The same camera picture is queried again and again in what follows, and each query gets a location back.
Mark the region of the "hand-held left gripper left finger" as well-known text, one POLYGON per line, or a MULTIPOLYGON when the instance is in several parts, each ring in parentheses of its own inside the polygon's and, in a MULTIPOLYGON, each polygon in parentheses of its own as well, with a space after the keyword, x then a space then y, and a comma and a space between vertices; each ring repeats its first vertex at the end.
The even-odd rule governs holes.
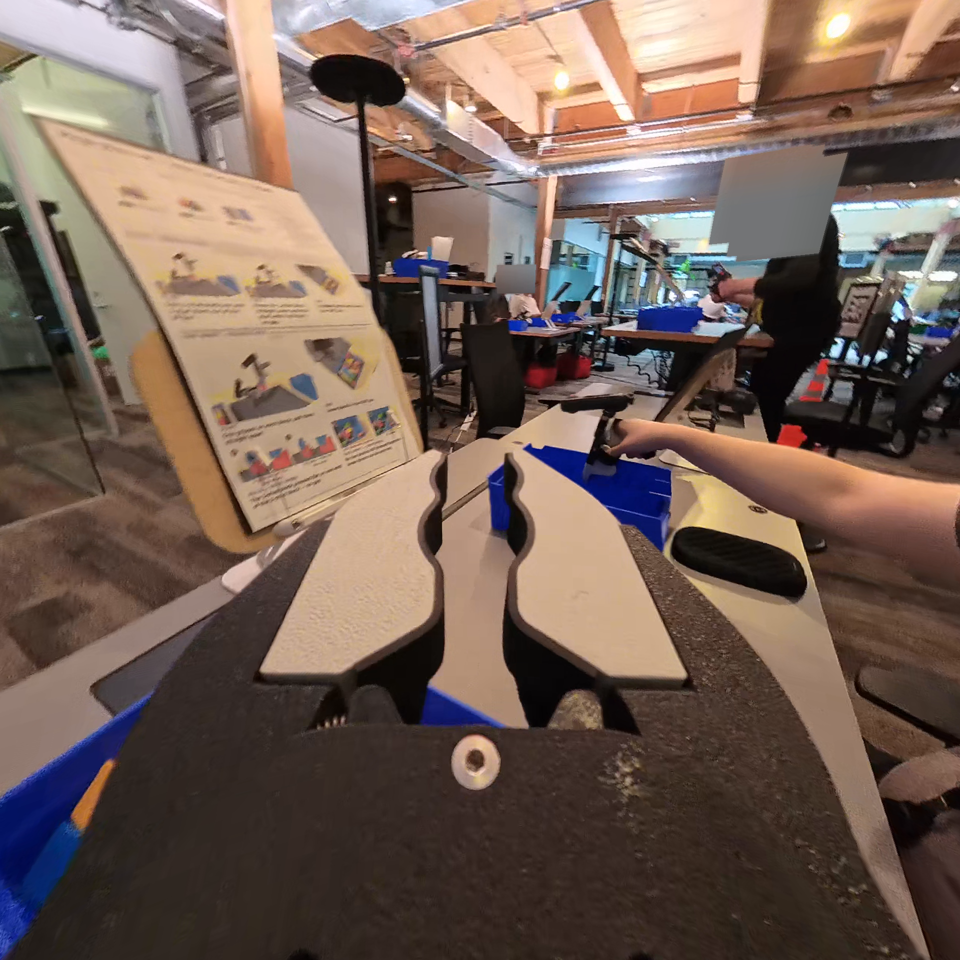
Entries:
POLYGON ((429 450, 354 493, 332 516, 259 674, 339 681, 438 626, 448 457, 429 450))

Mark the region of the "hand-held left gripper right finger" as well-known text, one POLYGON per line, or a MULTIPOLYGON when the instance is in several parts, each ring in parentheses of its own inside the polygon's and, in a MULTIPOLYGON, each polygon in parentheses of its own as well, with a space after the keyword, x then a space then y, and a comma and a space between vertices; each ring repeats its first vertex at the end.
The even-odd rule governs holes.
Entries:
POLYGON ((615 516, 529 452, 506 455, 504 481, 510 625, 593 680, 682 688, 689 673, 615 516))

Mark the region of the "blue plastic bin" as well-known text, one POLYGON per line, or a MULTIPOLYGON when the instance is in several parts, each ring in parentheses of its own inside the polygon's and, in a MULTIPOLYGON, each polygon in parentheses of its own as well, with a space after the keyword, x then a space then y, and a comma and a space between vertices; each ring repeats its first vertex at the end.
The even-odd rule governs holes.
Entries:
POLYGON ((634 528, 659 552, 668 539, 672 480, 669 469, 622 461, 612 475, 584 478, 584 451, 526 444, 524 456, 502 461, 487 477, 494 530, 515 539, 517 515, 531 515, 537 546, 585 547, 594 559, 614 546, 617 526, 634 528))
POLYGON ((20 891, 26 875, 103 764, 117 758, 149 700, 148 695, 134 702, 2 796, 2 958, 10 957, 39 912, 20 891))

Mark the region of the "person's right forearm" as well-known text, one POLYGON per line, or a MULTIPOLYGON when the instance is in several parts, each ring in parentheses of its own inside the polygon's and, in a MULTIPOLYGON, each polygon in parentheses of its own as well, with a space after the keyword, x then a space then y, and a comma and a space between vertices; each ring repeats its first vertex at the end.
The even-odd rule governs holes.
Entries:
POLYGON ((958 588, 959 486, 898 476, 776 444, 671 427, 655 442, 758 506, 958 588))

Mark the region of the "person's right hand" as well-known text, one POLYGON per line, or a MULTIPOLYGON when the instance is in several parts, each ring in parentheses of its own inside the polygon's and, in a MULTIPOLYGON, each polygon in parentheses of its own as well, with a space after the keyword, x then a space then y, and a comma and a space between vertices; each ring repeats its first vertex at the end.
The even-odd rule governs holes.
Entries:
POLYGON ((608 431, 606 454, 612 458, 645 460, 662 450, 671 450, 683 428, 669 423, 638 418, 618 418, 608 431))

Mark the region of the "black tilted board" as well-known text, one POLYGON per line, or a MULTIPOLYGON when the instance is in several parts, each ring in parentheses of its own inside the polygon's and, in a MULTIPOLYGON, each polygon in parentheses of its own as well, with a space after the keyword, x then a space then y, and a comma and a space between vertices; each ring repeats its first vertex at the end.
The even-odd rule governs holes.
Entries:
POLYGON ((724 333, 701 363, 686 378, 654 417, 658 424, 679 424, 690 405, 706 389, 720 392, 732 389, 738 365, 738 347, 744 339, 747 327, 739 326, 724 333))

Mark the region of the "wooden work desk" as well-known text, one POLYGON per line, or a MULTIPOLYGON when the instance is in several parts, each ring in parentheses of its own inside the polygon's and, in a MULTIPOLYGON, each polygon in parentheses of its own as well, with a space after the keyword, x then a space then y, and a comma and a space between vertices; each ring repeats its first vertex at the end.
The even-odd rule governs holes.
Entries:
MULTIPOLYGON (((774 346, 774 340, 762 332, 748 333, 744 328, 735 328, 729 332, 736 335, 734 342, 738 346, 749 349, 767 351, 774 346)), ((601 329, 601 335, 610 339, 621 339, 640 342, 648 349, 654 349, 655 344, 666 344, 666 348, 677 345, 706 346, 718 342, 725 334, 696 333, 692 331, 661 331, 637 329, 630 323, 619 323, 601 329)))
MULTIPOLYGON (((366 273, 354 273, 354 280, 361 285, 370 286, 372 281, 366 273)), ((420 278, 418 276, 406 277, 402 275, 394 274, 381 274, 378 276, 378 283, 380 285, 410 285, 410 284, 419 284, 420 278)), ((451 278, 451 277, 439 277, 438 284, 440 286, 452 287, 452 288, 462 288, 464 290, 476 290, 476 291, 494 291, 497 289, 497 284, 495 282, 475 280, 475 279, 463 279, 463 278, 451 278)))

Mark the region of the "black office chair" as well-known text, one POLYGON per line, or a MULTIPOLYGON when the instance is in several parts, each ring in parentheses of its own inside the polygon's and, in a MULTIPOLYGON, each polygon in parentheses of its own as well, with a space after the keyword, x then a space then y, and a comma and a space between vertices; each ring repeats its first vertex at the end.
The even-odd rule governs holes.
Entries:
POLYGON ((468 323, 462 355, 476 405, 476 439, 500 439, 522 426, 526 409, 522 366, 508 323, 468 323))
POLYGON ((958 368, 958 338, 921 359, 907 374, 860 367, 850 379, 846 403, 826 399, 791 403, 784 424, 802 431, 804 450, 820 447, 832 458, 850 450, 906 459, 923 431, 933 426, 927 416, 930 404, 958 368))

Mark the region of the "printed instruction sheet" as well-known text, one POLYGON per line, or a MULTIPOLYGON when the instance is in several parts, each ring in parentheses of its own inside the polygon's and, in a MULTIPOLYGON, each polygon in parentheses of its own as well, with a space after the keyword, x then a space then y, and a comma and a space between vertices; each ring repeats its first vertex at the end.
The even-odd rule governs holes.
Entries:
POLYGON ((35 125, 149 304, 247 532, 422 452, 368 292, 298 193, 35 125))

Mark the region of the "glass office door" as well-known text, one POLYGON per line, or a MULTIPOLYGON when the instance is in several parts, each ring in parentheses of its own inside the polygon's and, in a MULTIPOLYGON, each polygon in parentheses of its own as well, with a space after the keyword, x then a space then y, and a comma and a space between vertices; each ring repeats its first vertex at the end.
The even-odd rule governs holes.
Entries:
POLYGON ((148 88, 2 41, 2 526, 106 493, 106 442, 139 396, 153 327, 135 283, 42 138, 55 121, 165 151, 148 88))

